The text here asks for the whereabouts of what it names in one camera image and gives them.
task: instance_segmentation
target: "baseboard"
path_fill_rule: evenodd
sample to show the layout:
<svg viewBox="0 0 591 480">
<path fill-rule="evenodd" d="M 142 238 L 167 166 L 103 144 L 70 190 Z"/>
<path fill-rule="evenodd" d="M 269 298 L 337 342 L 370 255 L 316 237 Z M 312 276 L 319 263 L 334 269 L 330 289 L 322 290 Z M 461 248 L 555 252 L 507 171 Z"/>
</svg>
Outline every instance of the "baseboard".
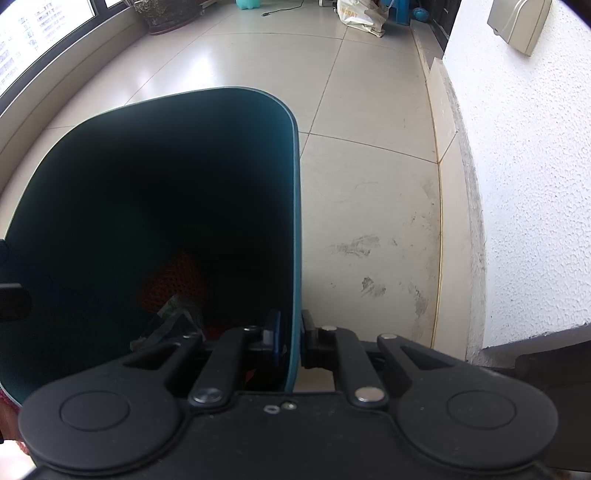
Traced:
<svg viewBox="0 0 591 480">
<path fill-rule="evenodd" d="M 433 346 L 471 360 L 482 347 L 485 271 L 482 209 L 472 153 L 452 84 L 434 58 L 427 90 L 441 188 L 441 270 Z"/>
<path fill-rule="evenodd" d="M 431 26 L 426 23 L 411 20 L 410 30 L 413 33 L 414 42 L 417 45 L 418 58 L 421 60 L 421 67 L 425 78 L 429 78 L 429 71 L 434 59 L 443 58 L 443 50 L 435 38 Z"/>
</svg>

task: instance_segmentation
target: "white textured wall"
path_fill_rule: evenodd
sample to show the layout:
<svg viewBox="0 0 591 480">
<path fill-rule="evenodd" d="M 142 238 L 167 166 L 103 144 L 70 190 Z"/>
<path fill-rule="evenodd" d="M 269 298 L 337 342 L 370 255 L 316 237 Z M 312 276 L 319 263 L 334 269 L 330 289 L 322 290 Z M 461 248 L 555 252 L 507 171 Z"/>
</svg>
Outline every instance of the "white textured wall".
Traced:
<svg viewBox="0 0 591 480">
<path fill-rule="evenodd" d="M 482 196 L 484 347 L 591 322 L 591 31 L 553 0 L 527 57 L 491 5 L 462 2 L 443 58 Z"/>
</svg>

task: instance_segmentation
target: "orange mesh bag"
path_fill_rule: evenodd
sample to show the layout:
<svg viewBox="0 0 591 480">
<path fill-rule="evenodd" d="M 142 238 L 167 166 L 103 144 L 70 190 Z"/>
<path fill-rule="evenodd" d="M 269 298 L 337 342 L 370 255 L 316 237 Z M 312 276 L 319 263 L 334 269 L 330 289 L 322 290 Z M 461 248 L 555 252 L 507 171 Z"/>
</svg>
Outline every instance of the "orange mesh bag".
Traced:
<svg viewBox="0 0 591 480">
<path fill-rule="evenodd" d="M 198 303 L 205 300 L 205 283 L 186 252 L 180 252 L 150 279 L 142 291 L 139 304 L 150 313 L 158 313 L 174 295 L 181 295 Z"/>
</svg>

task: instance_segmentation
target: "trash bin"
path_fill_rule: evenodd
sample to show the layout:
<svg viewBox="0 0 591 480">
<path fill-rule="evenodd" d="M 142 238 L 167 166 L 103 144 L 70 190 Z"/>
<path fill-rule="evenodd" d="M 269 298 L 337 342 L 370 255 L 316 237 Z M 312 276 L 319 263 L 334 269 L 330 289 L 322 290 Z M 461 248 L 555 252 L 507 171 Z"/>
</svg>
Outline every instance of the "trash bin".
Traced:
<svg viewBox="0 0 591 480">
<path fill-rule="evenodd" d="M 278 99 L 225 87 L 87 120 L 33 175 L 10 224 L 0 281 L 33 300 L 0 322 L 0 383 L 19 403 L 41 385 L 129 353 L 152 318 L 146 282 L 182 252 L 207 293 L 206 325 L 281 315 L 280 369 L 300 335 L 296 120 Z"/>
</svg>

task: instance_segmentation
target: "red fabric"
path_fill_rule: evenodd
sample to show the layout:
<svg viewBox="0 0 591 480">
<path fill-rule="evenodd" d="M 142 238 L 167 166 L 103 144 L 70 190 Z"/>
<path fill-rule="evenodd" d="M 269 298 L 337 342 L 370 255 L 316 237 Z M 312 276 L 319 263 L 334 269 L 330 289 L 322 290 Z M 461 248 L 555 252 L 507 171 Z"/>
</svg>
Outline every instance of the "red fabric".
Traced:
<svg viewBox="0 0 591 480">
<path fill-rule="evenodd" d="M 15 405 L 12 402 L 12 400 L 6 396 L 6 394 L 4 393 L 4 390 L 2 390 L 1 388 L 0 388 L 0 401 L 2 403 L 4 403 L 5 405 L 8 405 L 9 407 L 11 407 L 15 412 L 18 413 L 18 406 Z"/>
<path fill-rule="evenodd" d="M 9 408 L 13 409 L 16 413 L 18 413 L 18 411 L 20 410 L 18 405 L 16 405 L 10 398 L 8 398 L 6 396 L 6 394 L 4 393 L 4 390 L 2 390 L 1 388 L 0 388 L 0 402 L 4 403 Z M 17 444 L 23 453 L 30 455 L 29 449 L 27 448 L 27 446 L 23 442 L 17 442 Z"/>
<path fill-rule="evenodd" d="M 150 313 L 158 313 L 173 295 L 198 302 L 205 298 L 205 283 L 185 252 L 179 253 L 150 279 L 141 294 L 140 305 Z"/>
</svg>

